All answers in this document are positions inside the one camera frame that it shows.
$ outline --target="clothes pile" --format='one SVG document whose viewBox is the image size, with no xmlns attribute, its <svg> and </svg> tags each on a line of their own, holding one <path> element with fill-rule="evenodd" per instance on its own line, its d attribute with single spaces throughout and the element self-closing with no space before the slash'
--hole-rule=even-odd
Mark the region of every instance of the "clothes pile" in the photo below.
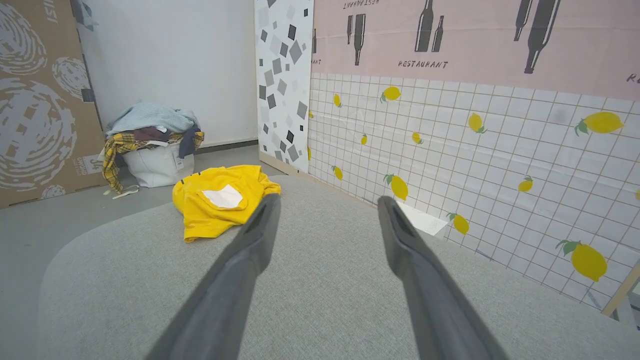
<svg viewBox="0 0 640 360">
<path fill-rule="evenodd" d="M 184 241 L 217 238 L 246 223 L 270 193 L 280 193 L 280 185 L 257 165 L 208 168 L 185 177 L 172 193 L 175 207 L 184 215 Z"/>
<path fill-rule="evenodd" d="M 107 141 L 99 159 L 103 160 L 102 175 L 118 193 L 122 192 L 123 186 L 118 180 L 117 154 L 179 142 L 178 158 L 184 159 L 204 141 L 204 133 L 193 112 L 148 102 L 131 106 L 108 128 Z"/>
</svg>

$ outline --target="wine bottle graphic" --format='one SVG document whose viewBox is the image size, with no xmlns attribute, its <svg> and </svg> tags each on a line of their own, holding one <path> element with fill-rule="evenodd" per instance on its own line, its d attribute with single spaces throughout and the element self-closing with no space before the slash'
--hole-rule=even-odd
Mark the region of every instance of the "wine bottle graphic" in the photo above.
<svg viewBox="0 0 640 360">
<path fill-rule="evenodd" d="M 353 15 L 347 18 L 347 44 L 351 43 L 351 24 L 353 23 Z"/>
<path fill-rule="evenodd" d="M 520 9 L 518 9 L 518 15 L 516 16 L 516 36 L 513 38 L 513 41 L 520 39 L 522 29 L 527 24 L 527 20 L 529 20 L 531 4 L 533 4 L 533 0 L 520 0 Z"/>
<path fill-rule="evenodd" d="M 533 24 L 531 24 L 531 32 L 529 33 L 529 57 L 527 66 L 524 69 L 525 74 L 533 74 L 540 52 L 549 43 L 549 37 L 554 28 L 559 7 L 560 0 L 539 1 Z"/>
<path fill-rule="evenodd" d="M 317 39 L 316 39 L 316 29 L 314 29 L 314 37 L 311 39 L 311 53 L 315 54 L 316 53 L 316 43 L 317 43 Z"/>
<path fill-rule="evenodd" d="M 442 29 L 442 23 L 444 22 L 444 16 L 440 17 L 440 22 L 438 23 L 438 28 L 436 29 L 435 35 L 433 35 L 433 47 L 431 47 L 431 51 L 437 53 L 440 51 L 440 44 L 442 43 L 442 33 L 444 30 Z"/>
<path fill-rule="evenodd" d="M 433 0 L 427 0 L 424 10 L 418 19 L 418 32 L 415 35 L 415 49 L 418 53 L 429 51 L 429 39 L 431 38 L 431 27 L 433 26 Z"/>
<path fill-rule="evenodd" d="M 353 32 L 353 47 L 356 49 L 356 66 L 360 64 L 360 51 L 364 45 L 364 28 L 366 14 L 359 13 L 356 15 L 356 28 Z"/>
</svg>

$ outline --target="laundry basket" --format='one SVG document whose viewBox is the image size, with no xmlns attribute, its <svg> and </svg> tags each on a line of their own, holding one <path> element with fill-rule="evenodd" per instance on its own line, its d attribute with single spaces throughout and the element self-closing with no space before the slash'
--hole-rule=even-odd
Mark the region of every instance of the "laundry basket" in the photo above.
<svg viewBox="0 0 640 360">
<path fill-rule="evenodd" d="M 169 143 L 154 149 L 140 149 L 124 154 L 122 157 L 129 171 L 136 177 L 140 186 L 175 185 L 181 179 L 193 174 L 193 154 L 184 159 L 178 158 L 179 142 Z"/>
</svg>

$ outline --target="gray upholstered surface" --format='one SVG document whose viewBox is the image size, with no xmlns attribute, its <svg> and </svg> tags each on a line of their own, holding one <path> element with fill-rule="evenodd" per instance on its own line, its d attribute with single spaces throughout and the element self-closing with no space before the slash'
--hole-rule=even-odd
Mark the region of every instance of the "gray upholstered surface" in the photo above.
<svg viewBox="0 0 640 360">
<path fill-rule="evenodd" d="M 377 213 L 296 177 L 282 185 L 269 268 L 241 359 L 413 359 L 404 291 Z M 236 230 L 185 244 L 172 204 L 98 227 L 53 259 L 41 290 L 46 359 L 141 359 Z M 640 334 L 480 256 L 427 239 L 514 359 L 639 359 Z"/>
</svg>

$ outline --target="gray floor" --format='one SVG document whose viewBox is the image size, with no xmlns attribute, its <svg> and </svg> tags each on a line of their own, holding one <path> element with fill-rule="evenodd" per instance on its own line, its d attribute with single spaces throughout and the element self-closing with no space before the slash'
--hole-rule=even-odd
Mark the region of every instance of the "gray floor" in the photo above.
<svg viewBox="0 0 640 360">
<path fill-rule="evenodd" d="M 269 176 L 282 174 L 258 160 L 255 145 L 196 156 L 196 171 L 241 164 L 262 165 Z M 135 183 L 124 171 L 120 178 L 125 186 Z M 171 201 L 171 186 L 143 188 L 117 200 L 102 195 L 107 189 L 0 209 L 0 359 L 35 358 L 40 282 L 62 247 L 94 227 Z"/>
</svg>

